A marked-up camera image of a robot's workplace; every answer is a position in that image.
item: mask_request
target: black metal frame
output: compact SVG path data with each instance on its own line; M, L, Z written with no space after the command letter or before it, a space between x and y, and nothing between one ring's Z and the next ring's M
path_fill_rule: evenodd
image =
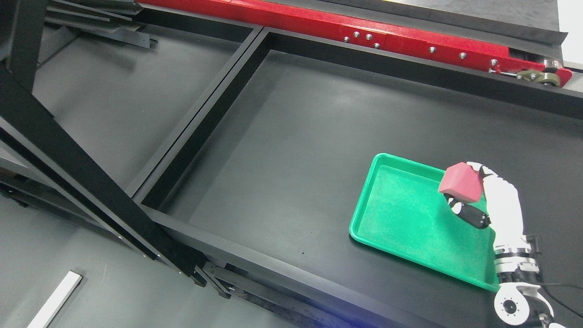
M40 36L46 2L35 2L35 7L31 6L20 4L16 10L13 45L8 60L10 71L5 67L0 68L1 141L24 159L34 176L42 177L74 206L118 236L119 240L153 260L160 260L175 267L180 273L191 277L198 285L204 286L207 281L211 281L219 295L225 298L230 297L224 286L202 270L207 262L206 256L172 240L165 231L148 218L127 196L126 191L117 186L53 120L48 110L31 95L41 45ZM23 13L32 9L35 9L34 13L27 19ZM238 24L199 15L178 15L152 8L145 9L139 19L143 23L170 25L170 28L182 27L188 32L223 37L242 43L187 113L187 117L196 113L200 104L206 102L261 29L249 24ZM178 126L150 160L150 166L146 165L140 172L138 177L142 180L136 178L128 193L132 193L132 188L137 190L159 160L156 156L164 155L164 145L167 148L180 133L181 128Z
M33 90L46 9L47 0L17 1L14 12L12 47L6 67L29 92Z
M168 150L134 200L156 222L165 226L175 239L260 275L267 281L298 293L320 304L343 320L360 326L438 327L412 313L380 306L375 300L291 264L225 240L195 226L178 221L157 209L172 194L184 172L201 149L230 105L271 50L282 51L413 80L440 88L527 106L536 110L583 119L583 95L559 88L548 88L453 65L431 62L385 51L324 40L303 34L265 28L241 60L225 77L215 93L194 116L182 136Z
M156 165L162 160L174 141L186 129L190 119L192 119L192 117L196 115L198 111L200 111L201 107L208 101L211 95L222 83L225 76L235 66L235 64L239 62L241 56L245 53L247 48L251 45L251 43L255 40L261 31L261 27L257 25L238 23L225 19L196 15L193 13L172 11L170 9L161 11L155 9L153 6L147 5L144 7L144 10L142 10L140 14L135 17L137 22L225 39L241 43L241 45L231 56L231 58L225 63L223 68L221 68L221 70L217 73L216 77L209 82L209 86L202 92L202 94L198 97L198 100L184 114L179 124L174 127L168 137L161 143L158 150L152 155L142 170L125 189L126 193L130 196L135 195L140 186L144 184L147 177L151 174Z
M204 271L207 254L249 273L261 275L286 293L308 298L317 308L361 327L439 325L405 310L379 304L366 295L157 210L268 52L283 51L583 119L583 112L580 111L583 97L569 90L281 30L263 29L259 32L260 28L256 26L198 15L147 8L136 20L213 37L227 35L231 40L242 41L242 45L129 188L121 190L26 88L4 69L0 70L0 83L3 85L0 139L31 163L35 173L54 184L60 193L92 219L109 227L124 242L150 258L156 259L161 254L160 258L165 263L192 274L197 283L204 284L206 280L211 280L219 293L227 296L228 286L217 279L237 280L221 269L217 271L220 274L215 276ZM249 31L246 37L240 33L245 29Z

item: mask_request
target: black steel beam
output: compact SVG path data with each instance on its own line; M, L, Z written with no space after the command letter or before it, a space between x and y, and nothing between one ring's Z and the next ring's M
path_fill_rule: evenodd
M46 9L47 0L20 0L14 17L12 49L7 67L29 92L33 90Z
M0 85L0 139L5 144L121 240L206 284L195 272L206 263L203 253L174 241L154 223L3 66Z

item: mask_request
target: red metal rail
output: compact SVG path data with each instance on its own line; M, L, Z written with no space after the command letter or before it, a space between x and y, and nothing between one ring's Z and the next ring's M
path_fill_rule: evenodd
M348 41L365 47L411 55L488 72L543 71L545 65L510 57L506 46L367 19L298 8L261 0L141 0L145 4ZM556 74L564 86L571 71Z

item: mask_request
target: black rectangular frame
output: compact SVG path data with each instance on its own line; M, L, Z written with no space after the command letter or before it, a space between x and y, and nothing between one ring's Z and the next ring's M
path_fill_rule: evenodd
M291 264L178 221L157 209L172 194L189 164L270 50L583 119L583 93L410 57L264 28L215 93L168 150L134 200L175 239L273 284L313 300L322 309L362 326L440 327L413 313L375 300Z

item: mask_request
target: white plastic part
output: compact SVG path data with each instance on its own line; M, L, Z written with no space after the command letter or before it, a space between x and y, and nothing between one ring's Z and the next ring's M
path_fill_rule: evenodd
M514 302L516 305L516 311L514 313L508 313L505 310L504 302L506 301ZM494 310L502 321L512 326L518 326L528 319L530 306L524 295L516 289L516 285L509 282L500 285L500 289L494 297Z
M40 308L27 328L46 328L61 309L67 298L73 293L83 277L69 271L51 296Z
M524 240L522 209L514 185L480 163L467 162L467 164L475 171L479 172L482 169L488 174L482 180L482 185L490 227L496 233L494 249L505 247L531 249L530 244Z

